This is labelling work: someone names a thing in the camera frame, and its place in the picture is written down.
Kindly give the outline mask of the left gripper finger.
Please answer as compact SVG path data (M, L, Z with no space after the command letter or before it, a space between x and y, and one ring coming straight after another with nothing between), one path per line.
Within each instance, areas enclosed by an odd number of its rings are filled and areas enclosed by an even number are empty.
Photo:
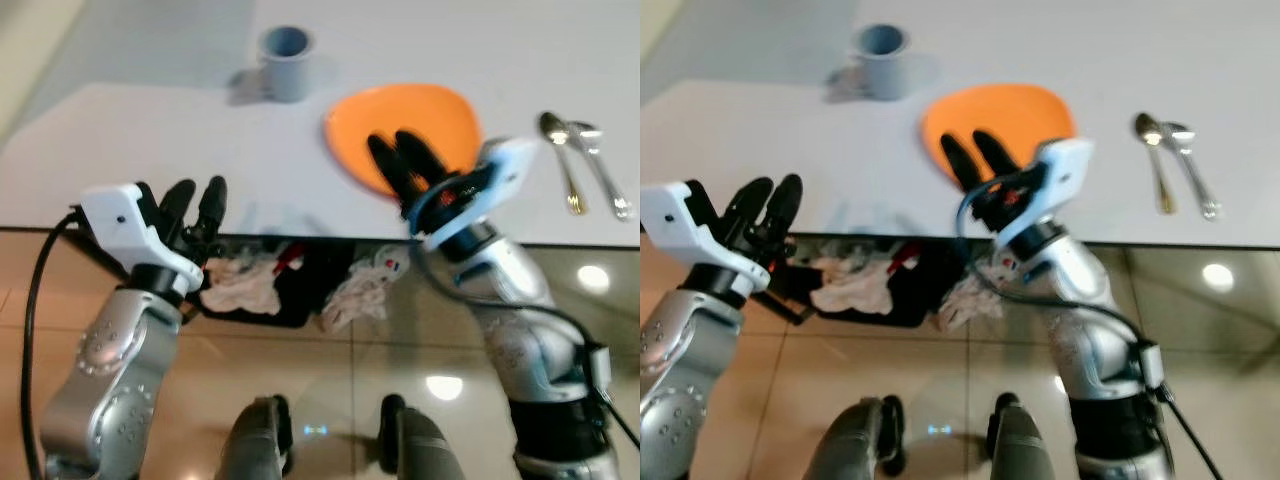
M782 239L797 215L803 198L803 180L796 174L787 174L773 191L769 200L769 238Z
M774 243L777 234L765 218L763 223L756 223L765 205L771 200L774 183L768 177L758 177L750 180L737 192L737 242L739 243Z
M174 243L182 237L183 220L192 198L196 183L182 179L161 197L157 205L157 236L163 243Z
M212 242L227 211L227 182L221 175L214 175L205 189L200 204L195 238L200 242Z

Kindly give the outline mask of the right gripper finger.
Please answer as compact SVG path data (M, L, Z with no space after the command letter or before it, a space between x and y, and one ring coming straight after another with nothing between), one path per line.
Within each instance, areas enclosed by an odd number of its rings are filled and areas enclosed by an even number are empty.
M425 188L453 175L449 165L416 132L397 131L394 151L398 168L411 186Z
M392 193L401 201L415 200L419 196L419 187L397 147L379 134L370 134L366 145Z
M974 131L972 140L980 154L979 159L973 161L973 165L978 166L983 164L989 170L988 173L979 172L975 178L977 180L989 180L1021 170L1021 165L1014 160L1012 155L1005 148L1005 145L988 131Z
M973 142L979 148L977 157L972 156L956 140L954 134L942 134L940 146L943 151L946 166L950 168L961 192L968 192L992 178L980 166L986 165L986 151L992 136L989 132L974 132Z

